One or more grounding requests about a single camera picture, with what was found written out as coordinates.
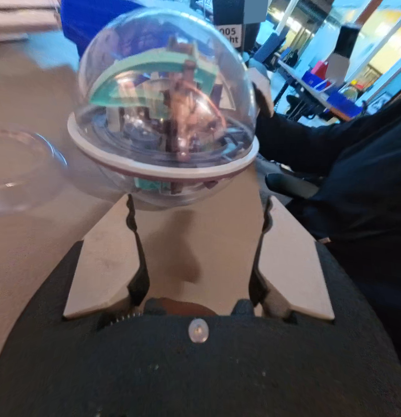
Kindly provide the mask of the blue plastic bin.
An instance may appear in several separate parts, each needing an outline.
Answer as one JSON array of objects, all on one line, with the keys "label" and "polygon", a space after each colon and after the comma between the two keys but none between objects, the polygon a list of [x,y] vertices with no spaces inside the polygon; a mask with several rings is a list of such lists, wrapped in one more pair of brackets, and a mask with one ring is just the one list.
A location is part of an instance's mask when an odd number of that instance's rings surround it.
[{"label": "blue plastic bin", "polygon": [[62,0],[60,17],[64,36],[82,58],[92,39],[112,20],[144,5],[128,0]]}]

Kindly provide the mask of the black office chair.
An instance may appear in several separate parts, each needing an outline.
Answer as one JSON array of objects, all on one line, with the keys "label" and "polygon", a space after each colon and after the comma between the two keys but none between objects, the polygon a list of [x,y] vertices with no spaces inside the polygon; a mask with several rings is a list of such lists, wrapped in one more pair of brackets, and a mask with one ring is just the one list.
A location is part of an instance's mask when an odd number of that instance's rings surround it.
[{"label": "black office chair", "polygon": [[270,191],[292,199],[308,200],[319,191],[318,186],[289,174],[267,174],[265,183]]}]

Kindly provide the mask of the clear plastic ring stand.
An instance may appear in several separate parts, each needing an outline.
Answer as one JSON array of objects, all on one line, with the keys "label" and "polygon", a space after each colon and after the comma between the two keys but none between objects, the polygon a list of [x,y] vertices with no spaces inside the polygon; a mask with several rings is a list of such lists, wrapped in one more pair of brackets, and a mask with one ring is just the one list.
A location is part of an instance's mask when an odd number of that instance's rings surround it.
[{"label": "clear plastic ring stand", "polygon": [[46,138],[0,128],[0,216],[51,201],[62,190],[68,164]]}]

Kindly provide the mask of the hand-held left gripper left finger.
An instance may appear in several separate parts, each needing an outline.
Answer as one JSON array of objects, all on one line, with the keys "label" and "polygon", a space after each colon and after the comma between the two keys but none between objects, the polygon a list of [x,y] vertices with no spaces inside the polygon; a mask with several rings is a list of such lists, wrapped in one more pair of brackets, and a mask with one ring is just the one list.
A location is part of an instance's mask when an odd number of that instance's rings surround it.
[{"label": "hand-held left gripper left finger", "polygon": [[150,277],[131,195],[122,197],[83,238],[65,319],[137,311]]}]

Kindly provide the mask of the blue covered table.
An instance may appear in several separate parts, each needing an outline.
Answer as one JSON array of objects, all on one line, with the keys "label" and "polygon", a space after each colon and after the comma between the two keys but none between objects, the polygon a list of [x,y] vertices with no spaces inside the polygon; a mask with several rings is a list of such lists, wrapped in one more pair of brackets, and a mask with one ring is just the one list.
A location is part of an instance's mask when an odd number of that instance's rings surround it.
[{"label": "blue covered table", "polygon": [[348,122],[366,113],[366,106],[356,105],[335,89],[335,85],[328,80],[320,79],[310,71],[300,76],[282,60],[279,59],[277,63],[284,84],[273,100],[275,107],[289,88],[293,89],[298,97],[298,102],[286,116],[287,119],[299,121],[301,117],[312,119],[323,113],[330,113],[340,122]]}]

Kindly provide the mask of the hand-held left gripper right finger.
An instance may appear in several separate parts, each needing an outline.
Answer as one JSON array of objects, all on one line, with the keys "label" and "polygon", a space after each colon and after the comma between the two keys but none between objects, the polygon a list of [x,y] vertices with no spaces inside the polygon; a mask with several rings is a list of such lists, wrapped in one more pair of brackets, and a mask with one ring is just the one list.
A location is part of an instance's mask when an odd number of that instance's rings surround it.
[{"label": "hand-held left gripper right finger", "polygon": [[275,197],[268,198],[249,281],[249,297],[270,317],[300,313],[334,320],[317,242]]}]

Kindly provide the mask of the person's right forearm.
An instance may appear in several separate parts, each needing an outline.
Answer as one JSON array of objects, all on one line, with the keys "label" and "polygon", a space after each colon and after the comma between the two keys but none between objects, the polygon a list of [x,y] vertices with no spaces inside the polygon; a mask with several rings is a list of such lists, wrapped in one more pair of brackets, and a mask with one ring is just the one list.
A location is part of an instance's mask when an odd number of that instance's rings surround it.
[{"label": "person's right forearm", "polygon": [[261,110],[255,135],[260,155],[289,166],[293,171],[328,176],[340,153],[356,139],[361,120],[308,127]]}]

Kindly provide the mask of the white sheet holder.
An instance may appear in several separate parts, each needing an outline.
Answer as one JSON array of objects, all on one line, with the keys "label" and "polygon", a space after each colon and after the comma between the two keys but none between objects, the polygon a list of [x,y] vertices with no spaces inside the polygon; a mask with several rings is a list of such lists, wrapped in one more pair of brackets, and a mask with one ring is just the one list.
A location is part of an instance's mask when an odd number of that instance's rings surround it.
[{"label": "white sheet holder", "polygon": [[0,0],[0,42],[27,39],[31,33],[59,30],[61,1]]}]

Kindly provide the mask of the clear plastic maze ball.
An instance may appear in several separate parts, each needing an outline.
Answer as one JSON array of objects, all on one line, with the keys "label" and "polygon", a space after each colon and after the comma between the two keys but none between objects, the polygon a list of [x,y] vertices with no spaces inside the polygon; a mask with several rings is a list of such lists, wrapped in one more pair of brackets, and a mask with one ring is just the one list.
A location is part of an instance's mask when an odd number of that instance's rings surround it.
[{"label": "clear plastic maze ball", "polygon": [[75,146],[158,207],[218,193],[255,160],[256,104],[240,55],[193,13],[137,8],[91,40],[68,118]]}]

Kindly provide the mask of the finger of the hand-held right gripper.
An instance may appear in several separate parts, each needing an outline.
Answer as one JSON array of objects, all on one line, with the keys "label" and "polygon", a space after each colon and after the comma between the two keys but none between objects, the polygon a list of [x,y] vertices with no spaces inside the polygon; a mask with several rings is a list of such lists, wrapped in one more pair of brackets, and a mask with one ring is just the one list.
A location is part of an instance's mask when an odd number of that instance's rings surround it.
[{"label": "finger of the hand-held right gripper", "polygon": [[271,94],[271,80],[266,68],[256,61],[249,61],[248,75],[253,85],[257,115],[274,116],[274,101]]}]

